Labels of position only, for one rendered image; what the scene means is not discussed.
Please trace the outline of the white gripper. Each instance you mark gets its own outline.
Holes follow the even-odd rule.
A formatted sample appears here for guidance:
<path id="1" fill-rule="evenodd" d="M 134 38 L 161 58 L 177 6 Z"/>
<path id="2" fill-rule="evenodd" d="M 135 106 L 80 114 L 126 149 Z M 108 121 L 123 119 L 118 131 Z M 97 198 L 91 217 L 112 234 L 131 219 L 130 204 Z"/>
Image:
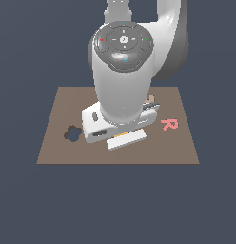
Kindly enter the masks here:
<path id="1" fill-rule="evenodd" d="M 101 103 L 96 102 L 82 110 L 83 131 L 88 143 L 108 140 L 128 132 L 138 131 L 152 124 L 156 119 L 160 104 L 156 102 L 144 104 L 140 117 L 124 125 L 106 121 L 101 114 L 100 107 Z"/>

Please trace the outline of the brown slot board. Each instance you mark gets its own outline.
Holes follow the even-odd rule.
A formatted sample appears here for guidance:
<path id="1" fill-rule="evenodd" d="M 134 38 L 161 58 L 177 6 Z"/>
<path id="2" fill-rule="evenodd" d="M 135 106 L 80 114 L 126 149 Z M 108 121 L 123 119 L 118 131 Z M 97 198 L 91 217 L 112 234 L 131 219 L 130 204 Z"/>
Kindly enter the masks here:
<path id="1" fill-rule="evenodd" d="M 110 151 L 102 140 L 88 143 L 83 135 L 75 142 L 69 131 L 82 127 L 81 111 L 97 101 L 93 87 L 60 87 L 37 159 L 53 164 L 193 164 L 199 163 L 187 117 L 176 87 L 152 87 L 148 92 L 160 104 L 155 122 L 145 127 L 145 140 Z M 165 119 L 177 119 L 177 129 L 163 131 Z"/>

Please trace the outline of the pink letter R piece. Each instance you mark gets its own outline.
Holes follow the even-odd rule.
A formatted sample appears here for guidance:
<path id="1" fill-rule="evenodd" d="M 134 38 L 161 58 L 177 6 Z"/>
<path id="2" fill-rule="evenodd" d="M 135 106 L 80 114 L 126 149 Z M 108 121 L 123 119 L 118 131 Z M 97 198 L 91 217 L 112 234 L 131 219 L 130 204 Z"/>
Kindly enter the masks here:
<path id="1" fill-rule="evenodd" d="M 165 119 L 162 120 L 161 123 L 164 125 L 163 131 L 165 132 L 167 129 L 177 129 L 179 126 L 177 119 Z"/>

